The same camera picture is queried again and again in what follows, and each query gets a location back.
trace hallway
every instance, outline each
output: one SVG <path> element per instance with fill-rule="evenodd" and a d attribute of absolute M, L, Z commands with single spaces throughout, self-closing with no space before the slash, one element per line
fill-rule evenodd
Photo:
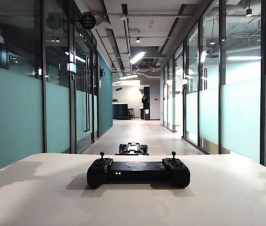
<path fill-rule="evenodd" d="M 171 155 L 176 151 L 178 155 L 203 154 L 194 146 L 181 139 L 181 133 L 172 133 L 160 125 L 159 120 L 145 121 L 113 120 L 113 127 L 98 141 L 89 146 L 83 154 L 118 153 L 119 144 L 139 142 L 148 145 L 150 155 Z"/>

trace floor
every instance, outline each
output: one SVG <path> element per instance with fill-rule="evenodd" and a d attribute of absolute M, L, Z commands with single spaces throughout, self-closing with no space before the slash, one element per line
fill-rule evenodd
<path fill-rule="evenodd" d="M 150 155 L 171 155 L 172 151 L 176 151 L 178 155 L 203 154 L 182 140 L 181 136 L 180 132 L 172 133 L 167 130 L 159 120 L 113 120 L 113 127 L 83 154 L 99 154 L 101 151 L 115 154 L 118 153 L 119 144 L 128 142 L 148 145 Z"/>

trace exposed ceiling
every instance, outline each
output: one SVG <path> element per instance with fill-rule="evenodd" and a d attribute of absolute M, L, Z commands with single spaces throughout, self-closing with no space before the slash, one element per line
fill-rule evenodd
<path fill-rule="evenodd" d="M 85 0 L 89 9 L 104 17 L 96 30 L 113 62 L 114 72 L 142 73 L 158 78 L 163 49 L 172 39 L 172 29 L 178 19 L 193 17 L 201 0 Z M 132 58 L 145 55 L 136 64 Z"/>

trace wall sign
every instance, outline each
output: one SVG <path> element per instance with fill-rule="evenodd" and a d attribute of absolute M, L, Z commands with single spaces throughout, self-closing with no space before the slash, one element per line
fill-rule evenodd
<path fill-rule="evenodd" d="M 86 30 L 90 30 L 95 26 L 96 19 L 95 14 L 92 12 L 84 12 L 78 18 L 80 26 Z"/>

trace table surface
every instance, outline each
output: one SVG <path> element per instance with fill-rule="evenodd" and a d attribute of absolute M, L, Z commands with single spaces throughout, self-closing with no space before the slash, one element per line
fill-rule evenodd
<path fill-rule="evenodd" d="M 178 156 L 191 183 L 87 186 L 97 155 L 36 154 L 0 169 L 0 226 L 266 226 L 266 167 L 235 154 Z M 166 156 L 105 156 L 161 161 Z"/>

